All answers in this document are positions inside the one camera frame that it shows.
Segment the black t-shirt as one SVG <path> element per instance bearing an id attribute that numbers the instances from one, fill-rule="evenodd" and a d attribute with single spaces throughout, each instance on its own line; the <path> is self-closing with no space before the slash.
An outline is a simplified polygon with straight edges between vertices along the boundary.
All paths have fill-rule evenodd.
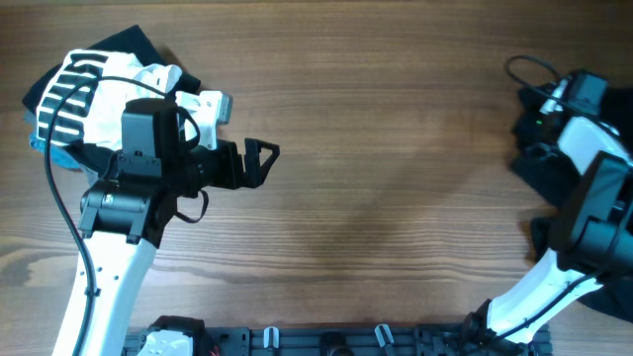
<path id="1" fill-rule="evenodd" d="M 624 144 L 632 146 L 632 89 L 608 89 L 600 103 L 602 118 L 622 133 Z M 533 188 L 550 205 L 560 208 L 578 186 L 582 174 L 569 157 L 547 153 L 535 144 L 518 148 L 510 170 Z M 580 298 L 580 303 L 600 313 L 632 320 L 632 280 L 621 278 Z"/>

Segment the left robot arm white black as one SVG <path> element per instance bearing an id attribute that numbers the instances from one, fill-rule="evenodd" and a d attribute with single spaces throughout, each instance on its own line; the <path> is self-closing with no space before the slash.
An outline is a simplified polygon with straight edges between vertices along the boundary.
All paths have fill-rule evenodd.
<path id="1" fill-rule="evenodd" d="M 205 197 L 205 187 L 257 188 L 280 155 L 278 145 L 232 141 L 215 150 L 186 141 L 184 113 L 173 101 L 136 99 L 122 114 L 123 149 L 113 172 L 82 196 L 78 260 L 71 297 L 53 352 L 56 355 L 119 355 L 142 281 L 165 227 L 186 217 L 181 197 Z"/>

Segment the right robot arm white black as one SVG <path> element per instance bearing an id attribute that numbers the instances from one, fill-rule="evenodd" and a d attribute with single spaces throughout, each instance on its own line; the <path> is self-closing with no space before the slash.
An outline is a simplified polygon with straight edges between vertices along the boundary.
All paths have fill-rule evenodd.
<path id="1" fill-rule="evenodd" d="M 632 91 L 523 87 L 511 169 L 557 209 L 532 221 L 537 262 L 461 325 L 459 345 L 516 354 L 574 301 L 632 318 Z"/>

